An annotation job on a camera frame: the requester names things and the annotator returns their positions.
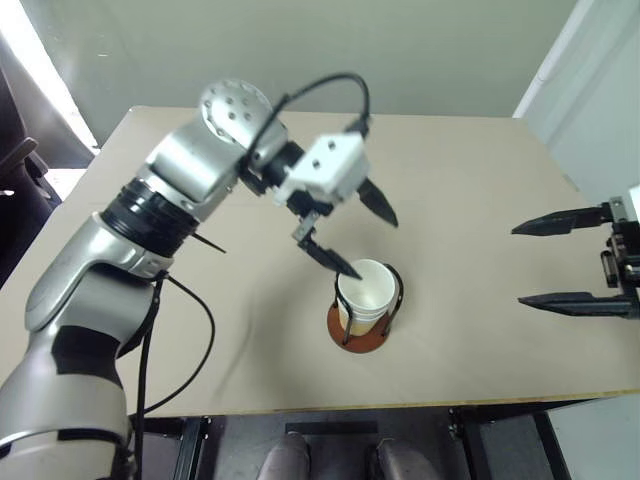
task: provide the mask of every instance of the gray wall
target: gray wall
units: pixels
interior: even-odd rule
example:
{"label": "gray wall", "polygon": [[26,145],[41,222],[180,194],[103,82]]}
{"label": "gray wall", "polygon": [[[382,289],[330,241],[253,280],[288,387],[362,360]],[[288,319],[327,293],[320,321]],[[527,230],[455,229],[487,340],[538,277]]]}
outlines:
{"label": "gray wall", "polygon": [[1,33],[0,69],[24,124],[25,134],[37,140],[36,153],[47,166],[86,168],[93,160],[93,154],[75,136],[60,112],[52,107]]}
{"label": "gray wall", "polygon": [[[510,116],[574,0],[23,0],[98,142],[131,105],[194,105],[212,79],[271,98],[354,70],[375,112]],[[355,111],[331,87],[296,110]]]}
{"label": "gray wall", "polygon": [[640,183],[640,0],[596,1],[525,115],[590,203]]}

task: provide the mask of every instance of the white paper cup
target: white paper cup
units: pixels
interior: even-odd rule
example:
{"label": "white paper cup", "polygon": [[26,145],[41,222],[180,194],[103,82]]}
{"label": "white paper cup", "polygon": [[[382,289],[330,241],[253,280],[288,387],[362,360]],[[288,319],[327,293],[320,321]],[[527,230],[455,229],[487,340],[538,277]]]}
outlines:
{"label": "white paper cup", "polygon": [[[356,260],[351,266],[362,280],[338,276],[338,290],[352,311],[351,335],[364,335],[389,311],[396,293],[393,274],[380,262],[369,259]],[[340,325],[346,329],[349,315],[342,301],[338,300]]]}

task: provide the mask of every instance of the silver arm segment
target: silver arm segment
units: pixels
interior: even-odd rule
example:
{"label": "silver arm segment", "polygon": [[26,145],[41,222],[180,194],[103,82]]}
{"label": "silver arm segment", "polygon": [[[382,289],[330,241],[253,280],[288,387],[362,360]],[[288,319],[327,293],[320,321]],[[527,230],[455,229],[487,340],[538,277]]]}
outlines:
{"label": "silver arm segment", "polygon": [[305,155],[275,119],[254,148],[271,117],[269,102],[252,85],[209,86],[199,115],[160,142],[45,271],[27,302],[27,352],[0,388],[0,478],[128,477],[126,468],[114,470],[126,466],[130,436],[115,358],[147,328],[159,301],[152,282],[239,178],[252,189],[258,182],[258,193],[273,188],[276,201],[302,222],[294,232],[298,245],[347,275],[357,272],[311,239],[320,215],[358,191],[369,209],[397,226],[367,179],[358,134],[323,137]]}

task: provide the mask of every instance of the wooden table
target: wooden table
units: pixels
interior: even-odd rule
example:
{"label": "wooden table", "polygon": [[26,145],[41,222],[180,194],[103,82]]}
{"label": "wooden table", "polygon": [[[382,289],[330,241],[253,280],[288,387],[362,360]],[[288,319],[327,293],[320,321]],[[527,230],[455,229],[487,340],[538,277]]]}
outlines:
{"label": "wooden table", "polygon": [[[0,291],[0,379],[24,352],[24,304],[41,272],[191,115],[132,109],[53,214]],[[292,138],[307,146],[348,118],[282,115]],[[372,179],[400,228],[353,199],[319,223],[317,239],[347,259],[374,258],[401,272],[405,303],[389,340],[365,355],[332,342],[332,273],[295,246],[297,220],[288,210],[239,185],[200,229],[229,253],[187,240],[176,255],[172,274],[211,306],[218,331],[200,376],[155,415],[502,403],[640,389],[640,322],[563,317],[516,301],[554,291],[613,294],[598,258],[607,227],[550,238],[509,234],[524,220],[585,205],[525,124],[379,115],[367,150]],[[170,285],[156,325],[149,404],[189,375],[209,328],[200,307]],[[136,352],[118,362],[131,411],[137,360]]]}

